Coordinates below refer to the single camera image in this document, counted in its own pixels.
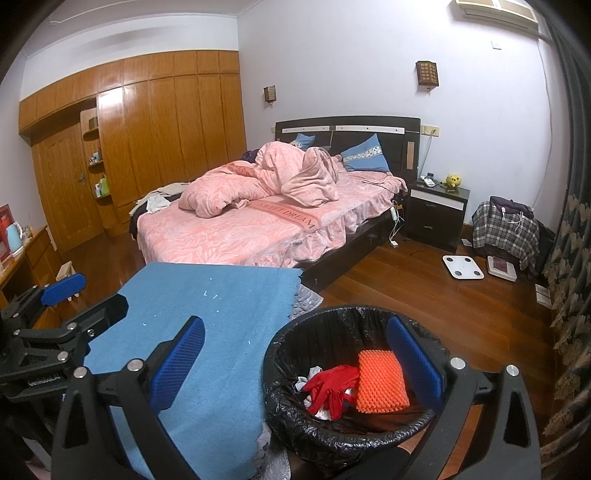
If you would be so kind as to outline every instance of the yellow plush toy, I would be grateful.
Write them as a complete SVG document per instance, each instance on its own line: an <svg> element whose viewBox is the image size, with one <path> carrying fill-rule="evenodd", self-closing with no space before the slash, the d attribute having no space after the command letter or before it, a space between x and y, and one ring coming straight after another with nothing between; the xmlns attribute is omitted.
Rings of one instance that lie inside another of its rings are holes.
<svg viewBox="0 0 591 480"><path fill-rule="evenodd" d="M459 175L448 175L447 178L442 182L444 185L454 189L460 183L462 183L462 178Z"/></svg>

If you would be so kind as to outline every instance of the curtain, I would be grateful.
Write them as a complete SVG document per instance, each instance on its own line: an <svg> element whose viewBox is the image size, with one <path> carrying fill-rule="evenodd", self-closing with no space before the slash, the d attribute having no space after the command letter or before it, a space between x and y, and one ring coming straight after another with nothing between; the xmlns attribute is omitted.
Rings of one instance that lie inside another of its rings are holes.
<svg viewBox="0 0 591 480"><path fill-rule="evenodd" d="M549 27L570 98L572 150L560 231L544 269L558 339L554 349L564 371L554 392L561 409L542 438L545 479L559 475L591 424L591 75Z"/></svg>

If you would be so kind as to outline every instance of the pink bed sheet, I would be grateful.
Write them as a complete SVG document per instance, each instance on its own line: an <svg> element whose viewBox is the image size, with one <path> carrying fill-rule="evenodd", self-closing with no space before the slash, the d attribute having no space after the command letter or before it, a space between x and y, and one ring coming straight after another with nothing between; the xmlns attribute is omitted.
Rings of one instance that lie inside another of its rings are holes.
<svg viewBox="0 0 591 480"><path fill-rule="evenodd" d="M406 185L391 174L358 171L339 174L337 188L339 200L308 209L320 220L319 228L312 233L248 207L203 219L195 212L181 210L176 201L164 210L139 217L138 246L146 263L290 268L298 262L316 261L325 252L342 247L346 235L389 209L393 194L406 190ZM273 196L265 201L285 205L286 198Z"/></svg>

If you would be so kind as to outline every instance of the bedding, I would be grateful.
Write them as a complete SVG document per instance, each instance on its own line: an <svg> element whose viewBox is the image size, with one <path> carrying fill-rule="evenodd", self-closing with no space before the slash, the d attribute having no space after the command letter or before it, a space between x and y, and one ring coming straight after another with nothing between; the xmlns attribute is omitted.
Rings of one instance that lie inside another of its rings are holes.
<svg viewBox="0 0 591 480"><path fill-rule="evenodd" d="M345 150L341 155L347 171L390 171L382 146L379 144L378 134L374 134L356 147Z"/></svg>
<svg viewBox="0 0 591 480"><path fill-rule="evenodd" d="M165 210L139 218L138 246L146 263L290 268L299 262L316 261L325 252L342 247L346 235L389 209L393 195L407 189L404 180L391 173L347 173L342 165L337 165L337 170L339 200L334 202L310 209L283 195L264 199L316 218L318 225L312 232L297 222L254 207L226 207L222 215L199 218L195 212L181 209L179 200Z"/></svg>
<svg viewBox="0 0 591 480"><path fill-rule="evenodd" d="M236 160L192 182L178 203L200 218L222 213L228 205L238 208L248 200L283 194L297 203L316 207L337 200L337 168L340 158L332 159L325 150L310 148L302 152L282 142L263 145L254 164Z"/></svg>
<svg viewBox="0 0 591 480"><path fill-rule="evenodd" d="M314 140L316 140L315 135L309 136L304 134L297 134L297 137L293 142L290 142L290 145L293 145L305 152L306 150L308 150L308 148L312 146Z"/></svg>

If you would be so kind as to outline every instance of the wall sconce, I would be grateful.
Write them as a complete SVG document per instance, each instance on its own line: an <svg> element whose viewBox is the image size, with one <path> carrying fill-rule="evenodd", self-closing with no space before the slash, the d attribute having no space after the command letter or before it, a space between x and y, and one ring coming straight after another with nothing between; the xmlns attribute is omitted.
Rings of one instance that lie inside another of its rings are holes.
<svg viewBox="0 0 591 480"><path fill-rule="evenodd" d="M439 87L439 75L437 74L437 63L433 61L417 62L418 84L425 87Z"/></svg>
<svg viewBox="0 0 591 480"><path fill-rule="evenodd" d="M267 103L273 103L277 100L277 91L275 90L275 85L263 88L263 92L265 93L265 101Z"/></svg>

